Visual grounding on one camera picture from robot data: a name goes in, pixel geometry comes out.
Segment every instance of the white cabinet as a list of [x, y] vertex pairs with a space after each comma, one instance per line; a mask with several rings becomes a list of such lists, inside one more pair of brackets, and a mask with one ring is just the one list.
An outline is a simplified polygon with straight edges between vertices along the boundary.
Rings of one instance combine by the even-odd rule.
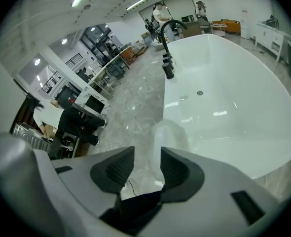
[[264, 25], [262, 23], [256, 24], [256, 42], [255, 45], [260, 43], [272, 53], [277, 55], [276, 63], [282, 57], [287, 60], [287, 41], [291, 37], [277, 30], [276, 28]]

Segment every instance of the white ceiling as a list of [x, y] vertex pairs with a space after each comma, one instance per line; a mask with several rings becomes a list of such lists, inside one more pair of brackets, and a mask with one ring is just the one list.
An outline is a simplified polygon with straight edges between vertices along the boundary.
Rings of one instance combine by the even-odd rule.
[[0, 59], [16, 74], [38, 51], [35, 41], [48, 45], [78, 30], [106, 22], [120, 21], [127, 13], [140, 11], [159, 0], [147, 0], [127, 12], [139, 0], [18, 0], [0, 27]]

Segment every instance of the white freestanding bathtub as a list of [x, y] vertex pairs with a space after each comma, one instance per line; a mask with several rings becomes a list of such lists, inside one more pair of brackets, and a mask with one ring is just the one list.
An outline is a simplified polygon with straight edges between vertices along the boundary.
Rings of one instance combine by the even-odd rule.
[[291, 97], [260, 60], [215, 35], [168, 48], [175, 77], [165, 80], [155, 145], [226, 162], [251, 178], [291, 159]]

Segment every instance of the marble floor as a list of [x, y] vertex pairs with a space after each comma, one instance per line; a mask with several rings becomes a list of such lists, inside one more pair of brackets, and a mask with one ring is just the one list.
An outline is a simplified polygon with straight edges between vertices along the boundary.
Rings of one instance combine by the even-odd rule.
[[[291, 95], [291, 79], [284, 62], [275, 66], [275, 57], [267, 50], [255, 47], [250, 40], [236, 35], [226, 35], [225, 38], [246, 48], [260, 59]], [[109, 101], [108, 125], [97, 131], [100, 144], [90, 146], [88, 152], [98, 154], [119, 147], [135, 146], [135, 167], [128, 180], [137, 195], [153, 191], [148, 187], [149, 180], [144, 176], [150, 171], [148, 158], [153, 145], [153, 128], [163, 117], [165, 75], [161, 65], [164, 52], [149, 48], [130, 66], [131, 69], [120, 80], [121, 84], [115, 87], [113, 98]], [[288, 199], [291, 196], [291, 161], [268, 175], [255, 179], [255, 182], [279, 201]], [[134, 196], [132, 190], [129, 190], [129, 183], [124, 189], [129, 191], [125, 196]]]

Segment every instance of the orange sofa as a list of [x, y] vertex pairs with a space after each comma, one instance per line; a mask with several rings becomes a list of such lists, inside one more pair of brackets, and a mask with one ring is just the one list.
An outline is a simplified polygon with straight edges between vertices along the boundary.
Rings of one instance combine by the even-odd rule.
[[227, 25], [228, 27], [224, 28], [224, 30], [229, 33], [238, 33], [239, 31], [241, 31], [240, 22], [235, 21], [235, 20], [221, 19], [220, 21], [213, 21], [213, 24]]

